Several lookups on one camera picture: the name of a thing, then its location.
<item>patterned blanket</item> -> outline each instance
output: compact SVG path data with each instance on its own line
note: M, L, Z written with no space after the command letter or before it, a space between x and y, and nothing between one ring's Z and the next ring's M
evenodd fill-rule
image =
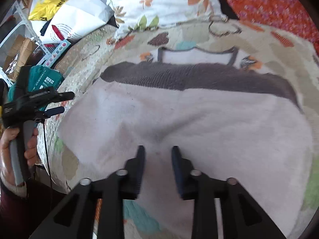
M133 33L114 45L108 45L107 40L113 36L115 30L112 26L106 25L91 33L71 48L57 65L57 70L66 77L58 91L73 91L76 94L73 101L61 104L65 106L66 111L107 66L120 63L136 55L147 56L147 52L160 46L175 50L186 50L197 46L211 52L221 52L235 46L245 51L251 59L257 59L263 63L252 65L252 70L264 65L292 84L302 110L312 127L314 139L312 171L304 203L289 236L291 239L298 238L319 206L317 182L319 171L319 103L317 100L319 97L319 59L313 45L283 30L235 20L230 20L226 24L187 23L166 30ZM59 105L51 104L48 108ZM64 114L46 121L46 134L52 178L55 183L69 191L81 178L89 177L96 180L105 177L99 176L92 166L79 162L56 136L55 131L63 120ZM38 152L44 165L47 166L42 133L43 130L40 127ZM135 202L125 202L125 220L125 231L130 234L130 237L175 237L162 228L156 220L149 217Z

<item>human hand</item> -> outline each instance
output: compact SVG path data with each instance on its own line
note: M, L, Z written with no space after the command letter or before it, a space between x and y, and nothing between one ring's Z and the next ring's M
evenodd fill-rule
M4 178L12 185L15 184L13 169L11 165L9 143L11 140L14 140L19 133L18 128L7 128L0 140L0 157L2 162L2 174ZM24 157L27 160L28 166L34 166L38 160L37 156L37 135L38 130L33 129L33 135L28 142L28 148L24 153Z

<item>brown heart pattern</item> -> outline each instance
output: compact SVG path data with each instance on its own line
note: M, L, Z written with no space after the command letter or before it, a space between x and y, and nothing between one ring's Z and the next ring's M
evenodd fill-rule
M156 37L152 38L147 44L152 45L152 46L161 46L161 45L166 45L169 42L168 39L168 32L162 32L159 33Z

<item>yellow plastic bag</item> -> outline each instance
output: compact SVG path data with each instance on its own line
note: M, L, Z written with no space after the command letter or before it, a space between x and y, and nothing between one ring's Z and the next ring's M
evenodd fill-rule
M67 0L39 0L29 15L31 21L49 21Z

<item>black cable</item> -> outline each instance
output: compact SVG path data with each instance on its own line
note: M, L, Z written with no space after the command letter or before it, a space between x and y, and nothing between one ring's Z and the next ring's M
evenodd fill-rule
M43 124L43 136L44 136L44 146L45 146L45 154L47 156L47 170L49 172L49 176L50 176L50 188L51 188L51 195L50 195L50 211L52 210L52 197L53 197L53 188L52 188L52 177L51 177L51 171L50 171L50 165L49 165L49 157L47 155L47 141L45 138L45 126L44 126L44 122L42 122Z

